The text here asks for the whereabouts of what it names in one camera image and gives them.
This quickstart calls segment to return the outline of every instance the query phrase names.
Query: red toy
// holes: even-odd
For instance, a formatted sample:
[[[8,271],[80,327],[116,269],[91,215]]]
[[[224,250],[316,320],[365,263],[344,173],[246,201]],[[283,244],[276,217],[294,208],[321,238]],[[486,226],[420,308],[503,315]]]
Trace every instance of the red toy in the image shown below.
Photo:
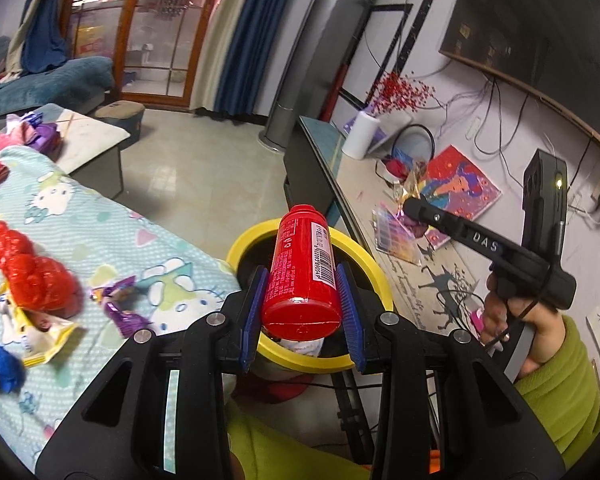
[[[4,270],[6,260],[16,254],[33,254],[33,244],[26,235],[0,221],[0,270]]]
[[[312,341],[342,321],[327,222],[310,205],[291,208],[277,232],[262,325],[281,339]]]
[[[33,254],[26,235],[0,221],[0,270],[17,306],[51,311],[70,304],[76,282],[65,267],[45,256]]]

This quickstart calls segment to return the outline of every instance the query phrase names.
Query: sofa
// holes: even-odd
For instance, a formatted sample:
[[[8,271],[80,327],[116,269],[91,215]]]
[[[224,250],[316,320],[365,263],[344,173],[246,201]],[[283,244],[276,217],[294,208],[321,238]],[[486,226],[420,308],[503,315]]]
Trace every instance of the sofa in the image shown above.
[[[0,72],[9,42],[8,37],[0,37]],[[113,62],[100,56],[71,59],[54,70],[0,84],[0,130],[7,114],[22,115],[47,103],[86,115],[104,102],[113,87]]]

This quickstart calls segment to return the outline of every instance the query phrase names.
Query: blue sofa cushion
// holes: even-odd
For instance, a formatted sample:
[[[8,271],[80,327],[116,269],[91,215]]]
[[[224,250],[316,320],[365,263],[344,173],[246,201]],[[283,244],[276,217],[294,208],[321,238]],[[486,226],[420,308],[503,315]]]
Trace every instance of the blue sofa cushion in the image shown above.
[[[65,65],[0,85],[0,116],[55,103],[69,110],[113,88],[108,57],[71,59]]]

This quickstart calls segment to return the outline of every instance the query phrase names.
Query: television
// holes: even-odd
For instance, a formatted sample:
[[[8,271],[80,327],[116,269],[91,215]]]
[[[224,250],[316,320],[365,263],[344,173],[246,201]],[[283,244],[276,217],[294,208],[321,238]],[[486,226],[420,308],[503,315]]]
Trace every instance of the television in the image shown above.
[[[440,52],[539,97],[600,143],[600,0],[457,0]]]

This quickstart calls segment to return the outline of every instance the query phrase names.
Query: person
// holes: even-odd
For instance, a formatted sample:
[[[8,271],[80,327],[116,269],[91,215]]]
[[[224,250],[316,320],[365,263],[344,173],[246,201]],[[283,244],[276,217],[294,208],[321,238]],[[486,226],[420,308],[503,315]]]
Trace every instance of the person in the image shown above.
[[[497,297],[497,278],[487,282],[481,342],[488,343],[507,328],[507,307]],[[530,299],[512,298],[509,309],[519,316]],[[515,386],[570,468],[600,432],[600,388],[575,322],[538,303],[525,316],[536,337]],[[300,444],[227,404],[227,429],[235,478],[245,480],[367,480],[368,469]]]
[[[480,334],[485,344],[507,328],[507,306],[495,293],[497,282],[494,274],[487,280]],[[511,314],[519,316],[531,301],[512,298]],[[525,321],[536,326],[536,336],[515,386],[570,468],[600,432],[598,378],[571,317],[538,303]]]

